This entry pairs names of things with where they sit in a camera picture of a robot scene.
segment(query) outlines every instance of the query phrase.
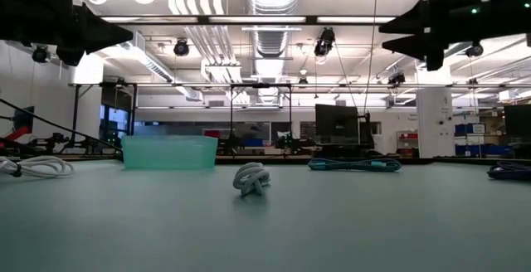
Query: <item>dark blue cable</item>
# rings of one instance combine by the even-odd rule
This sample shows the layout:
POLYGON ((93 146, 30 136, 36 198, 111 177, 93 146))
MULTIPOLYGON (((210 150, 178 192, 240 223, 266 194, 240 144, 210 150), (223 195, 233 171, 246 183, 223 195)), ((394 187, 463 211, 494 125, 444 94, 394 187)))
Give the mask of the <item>dark blue cable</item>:
POLYGON ((508 161, 499 161, 487 172, 496 180, 531 181, 531 167, 508 161))
POLYGON ((355 162, 342 162, 324 158, 314 158, 308 166, 312 170, 359 170, 366 172, 396 172, 402 165, 395 159, 372 159, 355 162))

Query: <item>translucent plastic container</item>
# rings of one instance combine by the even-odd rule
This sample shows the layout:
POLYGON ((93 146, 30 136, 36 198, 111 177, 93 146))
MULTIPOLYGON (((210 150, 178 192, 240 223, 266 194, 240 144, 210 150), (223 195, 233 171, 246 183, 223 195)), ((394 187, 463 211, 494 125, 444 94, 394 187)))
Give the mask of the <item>translucent plastic container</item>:
POLYGON ((125 136, 127 169, 203 169, 216 162, 217 138, 206 136, 125 136))

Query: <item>computer monitor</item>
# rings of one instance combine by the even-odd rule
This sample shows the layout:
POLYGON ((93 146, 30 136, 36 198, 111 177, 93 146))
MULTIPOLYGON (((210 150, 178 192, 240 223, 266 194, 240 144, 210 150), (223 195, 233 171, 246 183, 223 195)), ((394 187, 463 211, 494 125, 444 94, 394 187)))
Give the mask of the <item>computer monitor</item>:
POLYGON ((358 108, 315 105, 315 132, 321 137, 358 137, 358 108))
POLYGON ((515 137, 531 137, 531 104, 504 107, 505 131, 515 137))

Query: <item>ceiling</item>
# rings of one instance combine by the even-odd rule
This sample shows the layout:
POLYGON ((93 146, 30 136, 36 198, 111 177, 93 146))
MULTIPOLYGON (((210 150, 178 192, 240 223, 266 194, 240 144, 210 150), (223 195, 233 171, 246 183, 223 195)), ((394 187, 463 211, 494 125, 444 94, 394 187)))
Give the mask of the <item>ceiling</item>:
MULTIPOLYGON (((154 0, 150 4, 140 4, 135 0, 107 0, 100 5, 92 4, 89 0, 81 1, 87 2, 94 13, 102 16, 172 14, 168 8, 168 0, 154 0)), ((411 9, 416 2, 417 0, 299 0, 296 14, 394 17, 411 9)), ((228 15, 248 13, 246 0, 222 0, 222 3, 228 15)), ((188 56, 177 57, 173 53, 173 46, 177 39, 187 37, 183 27, 127 26, 127 28, 140 32, 146 39, 146 50, 171 69, 180 80, 205 82, 200 74, 202 58, 191 41, 188 41, 191 45, 188 56)), ((305 69, 308 71, 306 76, 309 83, 315 82, 315 76, 317 76, 318 83, 341 83, 345 82, 345 78, 348 82, 360 85, 365 85, 368 80, 371 83, 382 80, 387 82, 385 80, 388 75, 386 69, 399 61, 398 69, 405 73, 407 82, 415 82, 415 61, 381 48, 383 41, 397 36, 380 34, 378 27, 341 26, 333 28, 337 46, 327 55, 324 65, 315 64, 312 52, 316 38, 322 32, 323 27, 304 26, 300 27, 299 32, 291 33, 286 55, 289 60, 285 62, 283 80, 296 83, 300 78, 300 70, 305 69), (303 49, 297 47, 297 44, 302 44, 303 49)), ((237 26, 229 26, 228 33, 236 58, 241 63, 241 77, 248 78, 253 71, 251 34, 243 32, 241 27, 237 26)), ((471 76, 481 76, 483 72, 495 70, 531 56, 531 50, 528 49, 524 39, 524 35, 517 35, 485 40, 481 43, 485 48, 485 53, 481 57, 469 59, 466 56, 452 56, 446 59, 446 64, 451 68, 452 80, 464 82, 471 76)), ((162 82, 137 60, 107 52, 101 53, 106 59, 106 75, 120 75, 131 81, 162 82)), ((529 73, 530 70, 524 66, 507 70, 500 75, 493 75, 491 79, 482 80, 482 83, 498 84, 512 80, 522 82, 522 80, 525 81, 522 77, 529 73)), ((319 91, 323 92, 331 90, 333 89, 319 88, 319 91)), ((149 89, 145 92, 165 94, 168 89, 149 89)))

